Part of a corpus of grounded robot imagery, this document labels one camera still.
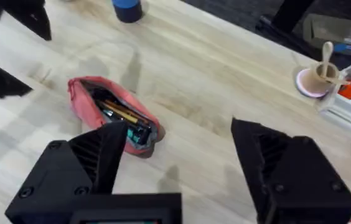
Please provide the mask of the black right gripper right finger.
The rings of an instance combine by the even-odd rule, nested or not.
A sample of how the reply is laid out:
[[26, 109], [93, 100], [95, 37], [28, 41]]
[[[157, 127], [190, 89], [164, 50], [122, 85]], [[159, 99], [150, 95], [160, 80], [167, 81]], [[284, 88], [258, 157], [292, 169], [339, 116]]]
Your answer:
[[232, 119], [258, 223], [348, 223], [351, 191], [316, 142]]

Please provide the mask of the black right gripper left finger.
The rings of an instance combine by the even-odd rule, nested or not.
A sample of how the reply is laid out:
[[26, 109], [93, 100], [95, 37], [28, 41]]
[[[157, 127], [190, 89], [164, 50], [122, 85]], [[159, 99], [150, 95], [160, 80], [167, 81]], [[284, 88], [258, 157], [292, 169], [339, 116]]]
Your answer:
[[11, 223], [69, 223], [92, 195], [111, 194], [128, 125], [105, 124], [44, 149], [5, 215]]

